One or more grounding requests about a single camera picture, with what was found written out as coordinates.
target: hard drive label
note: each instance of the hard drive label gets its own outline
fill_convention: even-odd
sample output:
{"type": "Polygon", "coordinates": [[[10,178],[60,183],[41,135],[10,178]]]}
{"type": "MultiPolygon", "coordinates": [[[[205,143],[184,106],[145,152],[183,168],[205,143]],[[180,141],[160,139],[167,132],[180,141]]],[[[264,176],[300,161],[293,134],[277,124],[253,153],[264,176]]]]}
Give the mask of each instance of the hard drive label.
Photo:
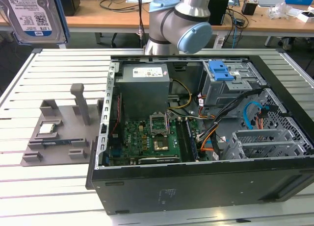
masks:
{"type": "Polygon", "coordinates": [[[38,0],[8,0],[22,30],[30,36],[49,36],[52,27],[38,0]]]}

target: label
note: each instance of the label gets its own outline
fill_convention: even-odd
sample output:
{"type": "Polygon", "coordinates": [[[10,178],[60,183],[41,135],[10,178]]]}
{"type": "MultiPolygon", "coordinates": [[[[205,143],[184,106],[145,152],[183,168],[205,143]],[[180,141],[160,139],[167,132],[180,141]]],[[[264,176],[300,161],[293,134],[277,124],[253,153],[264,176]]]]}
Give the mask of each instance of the label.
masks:
{"type": "Polygon", "coordinates": [[[203,99],[198,99],[198,103],[201,107],[204,107],[204,100],[203,99]]]}
{"type": "Polygon", "coordinates": [[[55,142],[47,142],[47,143],[43,143],[44,145],[55,145],[55,142]]]}
{"type": "Polygon", "coordinates": [[[8,0],[22,30],[30,36],[49,36],[52,28],[38,0],[8,0]]]}
{"type": "Polygon", "coordinates": [[[226,140],[226,137],[225,136],[221,136],[218,140],[219,143],[226,143],[227,140],[226,140]]]}
{"type": "Polygon", "coordinates": [[[133,77],[163,77],[162,68],[134,68],[133,77]]]}
{"type": "Polygon", "coordinates": [[[158,195],[158,203],[165,205],[165,204],[171,202],[172,200],[174,200],[174,196],[176,195],[176,191],[177,191],[177,189],[175,189],[175,188],[160,190],[159,195],[158,195]]]}
{"type": "Polygon", "coordinates": [[[230,72],[230,75],[240,75],[239,72],[230,72]]]}
{"type": "Polygon", "coordinates": [[[219,156],[214,151],[212,152],[212,156],[216,161],[219,160],[219,156]]]}

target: metal case frame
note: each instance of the metal case frame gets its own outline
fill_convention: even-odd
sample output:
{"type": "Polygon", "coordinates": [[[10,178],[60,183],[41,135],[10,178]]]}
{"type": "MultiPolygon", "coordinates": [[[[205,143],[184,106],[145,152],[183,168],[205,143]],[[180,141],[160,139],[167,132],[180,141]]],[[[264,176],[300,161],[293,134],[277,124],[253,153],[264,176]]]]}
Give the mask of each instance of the metal case frame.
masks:
{"type": "MultiPolygon", "coordinates": [[[[210,56],[183,57],[202,60],[210,56]]],[[[270,85],[313,144],[314,122],[262,59],[237,56],[240,57],[248,58],[258,69],[261,80],[270,85]]],[[[101,127],[109,125],[117,66],[112,63],[109,68],[101,127]]],[[[100,130],[92,183],[108,215],[286,201],[314,182],[312,156],[100,167],[98,155],[106,143],[107,133],[100,130]]]]}

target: aluminum extrusion table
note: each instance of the aluminum extrusion table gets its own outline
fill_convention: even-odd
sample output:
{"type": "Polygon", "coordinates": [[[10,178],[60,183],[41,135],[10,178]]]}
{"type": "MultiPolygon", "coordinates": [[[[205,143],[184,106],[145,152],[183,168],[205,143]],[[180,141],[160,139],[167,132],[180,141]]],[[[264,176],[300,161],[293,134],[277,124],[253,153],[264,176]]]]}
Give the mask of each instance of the aluminum extrusion table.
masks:
{"type": "MultiPolygon", "coordinates": [[[[203,50],[201,54],[260,55],[314,119],[314,82],[285,53],[275,50],[203,50]]],[[[84,83],[88,104],[104,97],[111,55],[132,49],[53,49],[32,53],[0,98],[0,225],[237,225],[314,223],[314,184],[287,202],[107,216],[95,191],[85,189],[88,164],[21,167],[43,99],[74,105],[72,83],[84,83]]]]}

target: wd hard drive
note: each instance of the wd hard drive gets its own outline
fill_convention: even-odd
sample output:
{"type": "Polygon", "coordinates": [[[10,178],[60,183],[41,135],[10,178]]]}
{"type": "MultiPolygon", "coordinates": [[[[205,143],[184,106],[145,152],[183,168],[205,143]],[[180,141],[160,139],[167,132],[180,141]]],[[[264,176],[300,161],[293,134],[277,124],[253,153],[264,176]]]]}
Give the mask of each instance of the wd hard drive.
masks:
{"type": "Polygon", "coordinates": [[[68,42],[60,0],[0,0],[19,44],[68,42]]]}

